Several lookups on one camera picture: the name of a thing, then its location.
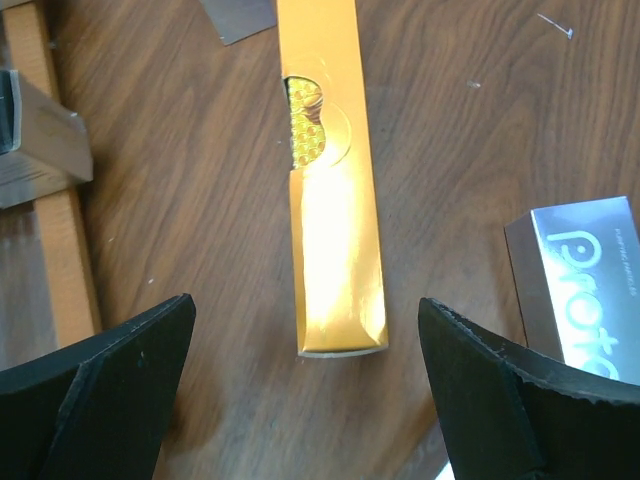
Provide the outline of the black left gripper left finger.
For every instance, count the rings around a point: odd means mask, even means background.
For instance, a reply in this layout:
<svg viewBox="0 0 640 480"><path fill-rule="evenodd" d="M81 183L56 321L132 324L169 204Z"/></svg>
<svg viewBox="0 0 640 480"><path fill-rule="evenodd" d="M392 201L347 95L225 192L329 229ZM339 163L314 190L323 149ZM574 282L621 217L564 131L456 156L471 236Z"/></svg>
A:
<svg viewBox="0 0 640 480"><path fill-rule="evenodd" d="M2 371L2 478L152 478L194 323L182 294Z"/></svg>

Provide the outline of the silver toothpaste box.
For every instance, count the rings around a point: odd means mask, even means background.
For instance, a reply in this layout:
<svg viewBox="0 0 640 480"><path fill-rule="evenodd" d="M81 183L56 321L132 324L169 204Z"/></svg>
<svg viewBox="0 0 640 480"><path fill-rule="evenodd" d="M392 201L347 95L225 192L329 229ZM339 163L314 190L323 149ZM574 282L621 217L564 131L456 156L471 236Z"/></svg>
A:
<svg viewBox="0 0 640 480"><path fill-rule="evenodd" d="M528 211L505 228L527 345L639 382L639 236L624 196Z"/></svg>
<svg viewBox="0 0 640 480"><path fill-rule="evenodd" d="M277 23L271 0L201 0L200 3L225 46Z"/></svg>

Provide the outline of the silver R&O box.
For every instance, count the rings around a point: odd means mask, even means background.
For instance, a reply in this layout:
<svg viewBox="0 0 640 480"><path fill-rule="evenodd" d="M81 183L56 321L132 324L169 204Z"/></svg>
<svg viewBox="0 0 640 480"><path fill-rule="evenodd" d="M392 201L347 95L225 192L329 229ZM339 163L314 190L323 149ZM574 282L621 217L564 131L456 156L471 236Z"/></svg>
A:
<svg viewBox="0 0 640 480"><path fill-rule="evenodd" d="M29 83L1 71L1 207L93 180L83 119Z"/></svg>

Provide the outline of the orange toothpaste box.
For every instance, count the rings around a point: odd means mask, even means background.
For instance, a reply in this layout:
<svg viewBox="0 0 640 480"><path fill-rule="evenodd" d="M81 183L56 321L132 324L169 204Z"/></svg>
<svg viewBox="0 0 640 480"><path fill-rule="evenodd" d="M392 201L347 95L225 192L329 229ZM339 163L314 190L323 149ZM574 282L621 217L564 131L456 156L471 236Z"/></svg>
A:
<svg viewBox="0 0 640 480"><path fill-rule="evenodd" d="M336 358L389 345L356 4L277 4L290 110L297 349Z"/></svg>

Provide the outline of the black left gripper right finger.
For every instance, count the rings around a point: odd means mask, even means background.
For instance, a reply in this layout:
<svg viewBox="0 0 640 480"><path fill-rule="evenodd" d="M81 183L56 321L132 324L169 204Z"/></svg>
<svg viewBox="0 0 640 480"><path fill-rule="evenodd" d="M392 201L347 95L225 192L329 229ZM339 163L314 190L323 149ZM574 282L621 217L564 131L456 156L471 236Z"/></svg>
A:
<svg viewBox="0 0 640 480"><path fill-rule="evenodd" d="M458 479L636 479L639 389L567 366L433 298L418 330Z"/></svg>

